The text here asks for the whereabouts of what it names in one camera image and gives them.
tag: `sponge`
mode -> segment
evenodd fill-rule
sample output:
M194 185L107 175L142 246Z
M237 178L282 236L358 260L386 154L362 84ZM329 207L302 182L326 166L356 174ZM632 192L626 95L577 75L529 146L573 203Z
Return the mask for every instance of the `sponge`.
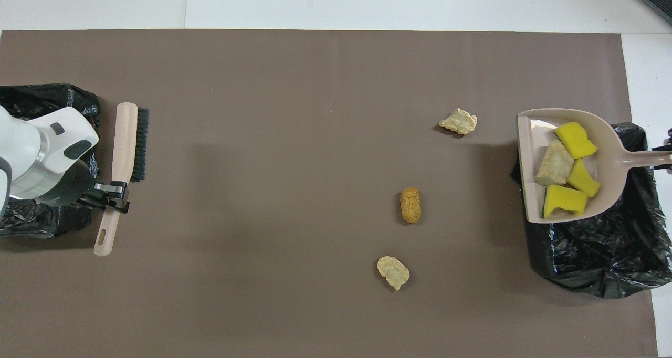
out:
M574 162L572 171L569 173L569 177L567 177L567 182L574 186L576 190L588 194L590 198L595 197L597 190L600 188L600 183L593 180L593 177L590 177L590 174L586 171L582 159L577 159Z
M555 134L560 138L572 159L580 159L597 152L597 147L593 145L592 141L588 140L586 130L577 122L559 126L555 129Z
M571 210L575 215L582 215L586 208L588 194L557 184L547 187L544 201L544 217L548 217L557 208Z

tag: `white floor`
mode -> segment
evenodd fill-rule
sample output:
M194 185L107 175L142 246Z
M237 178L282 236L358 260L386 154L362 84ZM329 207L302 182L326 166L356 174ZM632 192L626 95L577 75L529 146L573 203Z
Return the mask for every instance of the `white floor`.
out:
M0 31L86 28L622 33L634 123L652 146L672 128L672 25L640 0L0 0ZM656 179L672 214L672 176ZM658 354L672 356L672 285L652 295Z

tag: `yellow sponge piece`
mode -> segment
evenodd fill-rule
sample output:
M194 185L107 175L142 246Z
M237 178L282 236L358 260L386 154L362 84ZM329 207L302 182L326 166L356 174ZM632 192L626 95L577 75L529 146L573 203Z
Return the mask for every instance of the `yellow sponge piece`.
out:
M569 177L567 177L567 182L574 186L576 190L588 194L590 198L595 197L597 190L600 188L600 183L593 180L593 177L586 171L582 159L576 159L574 162L572 171L569 173Z
M583 191L551 184L547 187L547 196L544 201L544 217L548 217L557 208L571 210L574 214L581 215L586 208L587 201L588 194Z
M559 126L555 129L555 134L560 138L572 159L580 159L597 152L597 147L593 145L592 141L588 140L586 130L576 122Z

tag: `black bristles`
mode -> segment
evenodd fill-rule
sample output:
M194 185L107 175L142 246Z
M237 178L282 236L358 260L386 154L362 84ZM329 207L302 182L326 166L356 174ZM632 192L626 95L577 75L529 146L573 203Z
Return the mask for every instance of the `black bristles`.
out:
M149 109L138 107L138 133L135 140L135 161L133 162L133 174L130 177L132 183L144 180L148 127Z

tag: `crumpled chip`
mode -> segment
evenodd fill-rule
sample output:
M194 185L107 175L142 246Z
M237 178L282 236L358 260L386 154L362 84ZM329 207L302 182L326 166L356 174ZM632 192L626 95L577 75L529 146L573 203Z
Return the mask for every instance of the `crumpled chip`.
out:
M394 287L396 291L399 291L401 285L408 282L411 277L408 269L396 257L381 257L377 262L377 269L380 275L387 279L387 283Z
M458 107L449 117L440 121L439 126L455 131L460 135L466 135L476 128L477 121L478 118L475 115L469 114Z

